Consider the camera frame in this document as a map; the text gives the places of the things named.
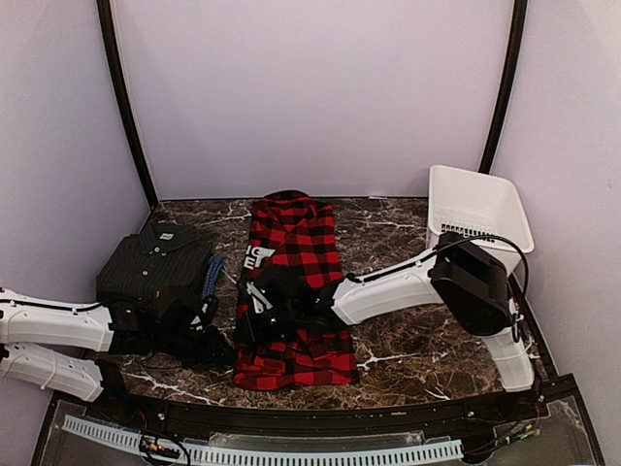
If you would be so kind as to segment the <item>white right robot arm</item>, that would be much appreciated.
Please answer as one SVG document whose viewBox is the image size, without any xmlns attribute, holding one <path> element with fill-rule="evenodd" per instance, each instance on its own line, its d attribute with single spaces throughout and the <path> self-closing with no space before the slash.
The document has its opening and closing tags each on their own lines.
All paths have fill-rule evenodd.
<svg viewBox="0 0 621 466">
<path fill-rule="evenodd" d="M 478 244 L 484 238 L 445 232 L 434 247 L 410 260 L 366 276 L 347 275 L 319 289 L 293 268 L 271 265 L 245 283 L 250 308 L 236 337 L 258 346 L 298 330 L 325 332 L 406 308 L 444 304 L 487 347 L 505 390 L 496 398 L 495 412 L 515 421 L 533 404 L 535 372 L 519 329 L 521 315 L 509 294 L 509 269 Z"/>
</svg>

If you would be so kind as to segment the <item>red black plaid shirt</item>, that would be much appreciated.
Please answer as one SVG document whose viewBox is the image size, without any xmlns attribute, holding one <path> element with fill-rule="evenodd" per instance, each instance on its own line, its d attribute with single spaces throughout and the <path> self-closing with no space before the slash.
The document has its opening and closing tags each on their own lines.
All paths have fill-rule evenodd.
<svg viewBox="0 0 621 466">
<path fill-rule="evenodd" d="M 272 265 L 293 268 L 315 290 L 343 276 L 331 204 L 285 190 L 252 205 L 238 288 L 234 383 L 255 391 L 357 383 L 355 349 L 347 328 L 328 333 L 300 329 L 262 345 L 251 341 L 248 319 L 254 303 L 247 285 Z"/>
</svg>

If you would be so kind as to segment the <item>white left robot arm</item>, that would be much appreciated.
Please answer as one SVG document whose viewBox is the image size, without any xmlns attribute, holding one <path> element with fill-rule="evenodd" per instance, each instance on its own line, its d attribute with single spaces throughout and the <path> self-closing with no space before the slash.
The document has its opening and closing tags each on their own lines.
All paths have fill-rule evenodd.
<svg viewBox="0 0 621 466">
<path fill-rule="evenodd" d="M 117 295 L 102 302 L 68 303 L 1 290 L 1 374 L 77 397 L 98 400 L 116 423 L 137 414 L 124 379 L 108 361 L 76 359 L 71 347 L 107 354 L 165 353 L 182 366 L 229 366 L 235 352 L 213 325 L 218 301 L 183 288 L 152 298 Z"/>
</svg>

